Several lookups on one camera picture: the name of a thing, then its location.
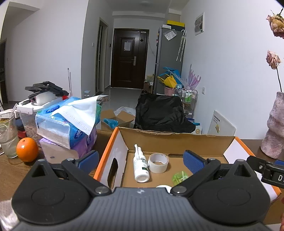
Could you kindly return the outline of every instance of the yellow bag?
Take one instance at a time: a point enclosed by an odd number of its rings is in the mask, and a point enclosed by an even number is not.
[[[177,82],[175,80],[175,78],[171,75],[167,75],[168,77],[166,79],[162,79],[161,77],[158,77],[158,79],[165,84],[167,87],[169,88],[175,88],[177,85]]]

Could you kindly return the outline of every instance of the door handle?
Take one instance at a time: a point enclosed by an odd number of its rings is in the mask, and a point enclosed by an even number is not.
[[[133,66],[136,66],[136,56],[134,56],[134,59],[132,59],[134,62],[133,62]]]

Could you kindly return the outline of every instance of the dried flower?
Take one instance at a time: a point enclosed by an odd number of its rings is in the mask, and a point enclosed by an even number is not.
[[[271,51],[267,51],[266,61],[269,64],[269,66],[271,66],[271,68],[274,70],[281,63],[279,56]]]
[[[284,39],[284,18],[281,16],[282,10],[277,15],[272,12],[273,16],[268,15],[267,20],[269,21],[270,28],[273,31],[274,36]]]

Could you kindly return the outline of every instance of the doorway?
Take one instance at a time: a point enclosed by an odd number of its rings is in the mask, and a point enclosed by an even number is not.
[[[5,73],[5,50],[6,40],[0,43],[0,91],[2,103],[8,103],[7,89],[6,89],[6,73]]]
[[[111,87],[143,89],[149,30],[115,29]]]
[[[108,25],[100,19],[97,51],[96,51],[96,66],[95,66],[95,93],[99,94],[105,91],[105,60],[106,60],[106,44],[108,36]]]

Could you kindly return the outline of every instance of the purple tissue pack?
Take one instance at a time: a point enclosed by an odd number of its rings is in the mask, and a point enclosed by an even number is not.
[[[89,136],[85,136],[72,149],[61,147],[46,138],[42,138],[39,142],[44,152],[45,158],[51,164],[60,164],[67,158],[79,159],[90,152],[97,139],[96,126],[93,128]]]

